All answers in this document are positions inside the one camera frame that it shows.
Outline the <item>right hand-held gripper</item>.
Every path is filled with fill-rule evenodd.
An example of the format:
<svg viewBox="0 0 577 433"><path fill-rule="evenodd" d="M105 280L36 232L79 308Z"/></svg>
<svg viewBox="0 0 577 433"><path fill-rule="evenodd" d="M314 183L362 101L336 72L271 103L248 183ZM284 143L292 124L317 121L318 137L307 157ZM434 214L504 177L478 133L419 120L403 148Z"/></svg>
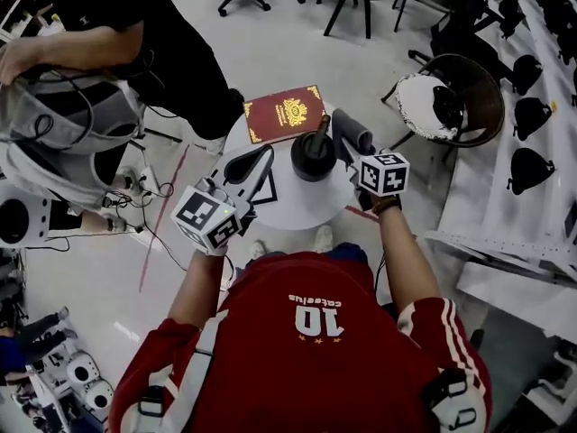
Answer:
<svg viewBox="0 0 577 433"><path fill-rule="evenodd" d="M378 196L398 195L407 190L410 163L397 152L361 155L353 144L342 137L339 159L352 170L351 183Z"/></svg>

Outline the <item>dark wicker chair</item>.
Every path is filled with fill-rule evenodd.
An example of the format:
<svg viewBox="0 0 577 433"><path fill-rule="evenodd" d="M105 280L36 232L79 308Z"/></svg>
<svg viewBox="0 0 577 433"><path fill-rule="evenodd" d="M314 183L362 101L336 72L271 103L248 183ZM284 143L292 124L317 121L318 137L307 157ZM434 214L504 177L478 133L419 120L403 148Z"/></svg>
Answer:
<svg viewBox="0 0 577 433"><path fill-rule="evenodd" d="M459 54L449 53L432 58L415 73L439 78L459 95L464 103L463 125L451 141L422 138L446 145L451 151L455 148L481 146L499 134L505 118L504 99L497 82L481 65ZM381 99L382 103L386 103L390 97L395 98L397 83L398 81ZM389 148L395 150L414 136L421 137L408 128L407 134Z"/></svg>

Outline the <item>person's left forearm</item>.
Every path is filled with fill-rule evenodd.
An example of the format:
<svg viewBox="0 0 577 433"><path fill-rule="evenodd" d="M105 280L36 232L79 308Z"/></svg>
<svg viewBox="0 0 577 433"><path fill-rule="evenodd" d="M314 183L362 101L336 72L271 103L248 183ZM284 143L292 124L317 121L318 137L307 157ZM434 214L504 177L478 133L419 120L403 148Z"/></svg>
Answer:
<svg viewBox="0 0 577 433"><path fill-rule="evenodd" d="M224 257L196 251L170 307L168 318L198 329L205 326L217 310Z"/></svg>

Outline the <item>person's right forearm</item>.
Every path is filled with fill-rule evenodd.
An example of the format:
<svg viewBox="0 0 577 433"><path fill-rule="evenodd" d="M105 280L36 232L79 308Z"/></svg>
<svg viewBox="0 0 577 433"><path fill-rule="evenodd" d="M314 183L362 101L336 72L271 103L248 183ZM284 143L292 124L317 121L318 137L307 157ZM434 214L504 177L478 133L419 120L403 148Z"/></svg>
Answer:
<svg viewBox="0 0 577 433"><path fill-rule="evenodd" d="M389 291L398 314L416 301L440 298L434 271L400 208L389 207L378 218Z"/></svg>

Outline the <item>black vase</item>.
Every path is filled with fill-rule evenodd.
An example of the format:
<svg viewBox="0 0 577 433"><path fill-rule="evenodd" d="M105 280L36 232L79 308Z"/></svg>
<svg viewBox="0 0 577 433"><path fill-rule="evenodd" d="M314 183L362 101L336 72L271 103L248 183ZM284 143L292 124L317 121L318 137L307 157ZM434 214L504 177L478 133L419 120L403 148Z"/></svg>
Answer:
<svg viewBox="0 0 577 433"><path fill-rule="evenodd" d="M325 179L336 164L333 139L329 136L331 117L323 115L317 129L301 134L291 146L291 162L296 175L304 181Z"/></svg>

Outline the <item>black picture frame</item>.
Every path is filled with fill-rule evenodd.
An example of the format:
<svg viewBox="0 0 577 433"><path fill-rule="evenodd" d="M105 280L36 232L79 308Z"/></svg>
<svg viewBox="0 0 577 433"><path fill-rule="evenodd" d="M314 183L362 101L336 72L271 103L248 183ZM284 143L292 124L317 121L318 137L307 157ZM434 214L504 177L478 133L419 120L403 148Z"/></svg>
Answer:
<svg viewBox="0 0 577 433"><path fill-rule="evenodd" d="M261 189L253 196L253 205L264 205L276 202L278 200L278 193L276 190L276 184L273 172L270 171L265 181L263 182Z"/></svg>

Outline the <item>white shelving rack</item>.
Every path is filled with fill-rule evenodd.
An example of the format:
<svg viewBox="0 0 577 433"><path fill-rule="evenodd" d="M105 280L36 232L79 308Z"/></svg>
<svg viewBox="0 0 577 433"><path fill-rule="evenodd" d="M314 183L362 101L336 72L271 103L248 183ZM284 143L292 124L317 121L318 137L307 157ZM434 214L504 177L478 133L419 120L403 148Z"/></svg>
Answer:
<svg viewBox="0 0 577 433"><path fill-rule="evenodd" d="M517 0L526 19L506 40L483 33L502 60L522 54L543 68L528 91L552 114L525 141L514 135L519 96L503 83L506 107L498 136L482 146L457 153L453 178L439 227L427 238L482 260L497 258L543 275L577 282L577 93L572 72L577 62L563 62L557 40L545 25L537 0ZM508 180L514 152L528 148L550 161L554 172L545 181L515 195Z"/></svg>

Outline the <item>black drawstring pouch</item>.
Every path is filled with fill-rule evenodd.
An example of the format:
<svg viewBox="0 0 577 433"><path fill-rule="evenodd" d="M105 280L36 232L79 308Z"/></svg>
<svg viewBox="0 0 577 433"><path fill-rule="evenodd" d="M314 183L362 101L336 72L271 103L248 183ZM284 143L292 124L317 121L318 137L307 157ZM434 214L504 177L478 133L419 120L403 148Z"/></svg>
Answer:
<svg viewBox="0 0 577 433"><path fill-rule="evenodd" d="M464 119L464 103L450 88L433 88L433 109L437 119L449 129L460 128Z"/></svg>

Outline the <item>person's white right shoe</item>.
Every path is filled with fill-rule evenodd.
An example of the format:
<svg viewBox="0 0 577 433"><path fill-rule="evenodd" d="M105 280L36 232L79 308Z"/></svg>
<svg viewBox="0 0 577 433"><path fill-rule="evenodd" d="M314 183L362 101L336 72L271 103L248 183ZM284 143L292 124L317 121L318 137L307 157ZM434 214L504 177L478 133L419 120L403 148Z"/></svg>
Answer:
<svg viewBox="0 0 577 433"><path fill-rule="evenodd" d="M322 225L316 231L314 251L328 253L334 249L334 232L330 225Z"/></svg>

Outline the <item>white round device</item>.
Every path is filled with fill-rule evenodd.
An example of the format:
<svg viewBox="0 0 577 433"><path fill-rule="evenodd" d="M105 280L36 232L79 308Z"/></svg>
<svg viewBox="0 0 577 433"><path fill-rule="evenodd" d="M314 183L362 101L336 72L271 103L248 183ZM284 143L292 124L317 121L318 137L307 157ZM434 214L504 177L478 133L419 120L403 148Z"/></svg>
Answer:
<svg viewBox="0 0 577 433"><path fill-rule="evenodd" d="M41 246L47 239L51 200L0 180L0 247Z"/></svg>
<svg viewBox="0 0 577 433"><path fill-rule="evenodd" d="M93 410L105 410L111 405L114 390L110 383L102 378L84 386L84 403Z"/></svg>
<svg viewBox="0 0 577 433"><path fill-rule="evenodd" d="M85 385L100 378L100 371L93 357L83 351L78 351L71 356L66 373L69 381L75 384Z"/></svg>

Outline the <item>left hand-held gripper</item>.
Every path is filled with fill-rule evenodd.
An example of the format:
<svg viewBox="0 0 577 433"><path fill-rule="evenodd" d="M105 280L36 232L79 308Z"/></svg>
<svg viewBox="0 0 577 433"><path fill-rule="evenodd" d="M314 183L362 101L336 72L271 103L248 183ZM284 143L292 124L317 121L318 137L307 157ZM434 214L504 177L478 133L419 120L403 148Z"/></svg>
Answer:
<svg viewBox="0 0 577 433"><path fill-rule="evenodd" d="M252 213L252 198L273 162L270 144L226 153L211 170L212 179L205 177L185 189L170 219L194 245L215 249L228 244L243 231ZM226 192L221 186L232 189Z"/></svg>

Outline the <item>person's right hand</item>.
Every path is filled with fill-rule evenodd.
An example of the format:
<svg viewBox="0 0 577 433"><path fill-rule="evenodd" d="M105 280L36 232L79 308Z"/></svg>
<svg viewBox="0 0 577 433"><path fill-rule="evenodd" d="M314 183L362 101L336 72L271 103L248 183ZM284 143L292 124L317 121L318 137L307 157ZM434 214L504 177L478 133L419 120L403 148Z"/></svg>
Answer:
<svg viewBox="0 0 577 433"><path fill-rule="evenodd" d="M366 189L360 189L358 201L363 211L370 211L375 216L392 207L402 209L399 195L378 196Z"/></svg>

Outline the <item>grey cloth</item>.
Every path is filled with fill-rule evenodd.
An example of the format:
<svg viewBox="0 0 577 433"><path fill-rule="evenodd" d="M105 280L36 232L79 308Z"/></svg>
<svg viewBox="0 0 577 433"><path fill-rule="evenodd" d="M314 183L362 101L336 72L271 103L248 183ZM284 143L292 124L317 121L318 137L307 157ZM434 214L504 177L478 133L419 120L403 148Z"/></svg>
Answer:
<svg viewBox="0 0 577 433"><path fill-rule="evenodd" d="M346 140L357 152L369 155L373 151L373 134L363 124L341 108L332 113L333 139L337 145Z"/></svg>

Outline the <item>round white side table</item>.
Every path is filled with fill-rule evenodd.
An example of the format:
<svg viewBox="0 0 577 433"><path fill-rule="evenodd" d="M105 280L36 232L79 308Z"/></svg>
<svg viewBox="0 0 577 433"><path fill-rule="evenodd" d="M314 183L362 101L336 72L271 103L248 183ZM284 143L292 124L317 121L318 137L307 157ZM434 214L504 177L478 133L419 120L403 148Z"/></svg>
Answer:
<svg viewBox="0 0 577 433"><path fill-rule="evenodd" d="M271 172L277 200L255 207L256 221L280 230L306 230L336 217L353 200L353 184L343 161L338 160L326 178L302 180L291 160L292 140L275 142Z"/></svg>

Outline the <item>row of black bags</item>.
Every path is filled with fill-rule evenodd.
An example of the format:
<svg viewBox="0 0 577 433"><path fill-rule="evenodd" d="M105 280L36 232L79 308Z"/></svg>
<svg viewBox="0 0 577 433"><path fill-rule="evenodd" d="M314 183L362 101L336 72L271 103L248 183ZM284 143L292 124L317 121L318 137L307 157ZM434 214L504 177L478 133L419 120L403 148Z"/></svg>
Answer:
<svg viewBox="0 0 577 433"><path fill-rule="evenodd" d="M532 56L541 74L524 96L515 88L504 92L507 189L518 196L545 184L550 199L577 198L577 107L572 105L576 64L563 62L536 0L517 2L525 19L499 49L506 60Z"/></svg>

